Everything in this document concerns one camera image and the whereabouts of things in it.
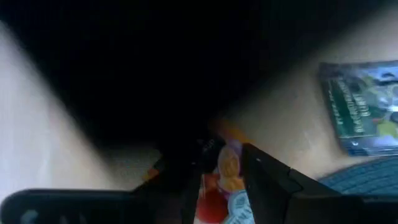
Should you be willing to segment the black green tea packet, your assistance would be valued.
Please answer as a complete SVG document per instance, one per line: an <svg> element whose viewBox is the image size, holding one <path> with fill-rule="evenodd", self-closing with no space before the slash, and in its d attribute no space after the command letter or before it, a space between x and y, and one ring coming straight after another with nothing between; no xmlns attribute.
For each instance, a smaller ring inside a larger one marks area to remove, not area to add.
<svg viewBox="0 0 398 224"><path fill-rule="evenodd" d="M398 60L321 63L322 93L341 146L352 156L398 155Z"/></svg>

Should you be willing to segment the round black woven placemat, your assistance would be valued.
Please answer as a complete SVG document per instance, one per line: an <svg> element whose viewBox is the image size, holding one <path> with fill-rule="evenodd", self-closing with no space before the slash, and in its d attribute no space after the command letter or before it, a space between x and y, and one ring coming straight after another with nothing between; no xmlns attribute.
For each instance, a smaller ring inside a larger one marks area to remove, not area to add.
<svg viewBox="0 0 398 224"><path fill-rule="evenodd" d="M357 164L318 180L349 195L398 195L398 157Z"/></svg>

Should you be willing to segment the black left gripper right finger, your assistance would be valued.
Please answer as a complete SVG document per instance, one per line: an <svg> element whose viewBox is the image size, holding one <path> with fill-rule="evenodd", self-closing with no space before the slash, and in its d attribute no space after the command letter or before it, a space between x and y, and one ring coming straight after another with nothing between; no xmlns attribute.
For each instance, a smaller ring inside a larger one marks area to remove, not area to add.
<svg viewBox="0 0 398 224"><path fill-rule="evenodd" d="M245 143L242 174L255 224L320 224L339 193Z"/></svg>

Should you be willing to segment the orange tea packet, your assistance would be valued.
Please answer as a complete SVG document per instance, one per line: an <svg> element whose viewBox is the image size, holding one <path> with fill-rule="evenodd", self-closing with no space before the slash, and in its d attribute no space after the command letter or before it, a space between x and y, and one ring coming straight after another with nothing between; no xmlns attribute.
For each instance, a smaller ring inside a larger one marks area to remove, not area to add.
<svg viewBox="0 0 398 224"><path fill-rule="evenodd" d="M226 120L212 124L215 164L201 175L193 224L255 224L241 172L245 135Z"/></svg>

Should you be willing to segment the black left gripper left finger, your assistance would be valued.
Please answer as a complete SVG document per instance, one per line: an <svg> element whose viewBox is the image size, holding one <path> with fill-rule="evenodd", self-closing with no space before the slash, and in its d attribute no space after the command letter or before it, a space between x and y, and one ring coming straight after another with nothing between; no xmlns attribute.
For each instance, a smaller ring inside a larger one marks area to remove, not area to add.
<svg viewBox="0 0 398 224"><path fill-rule="evenodd" d="M186 224L195 215L201 179L202 148L195 142L162 142L163 169L133 191L148 209L149 224Z"/></svg>

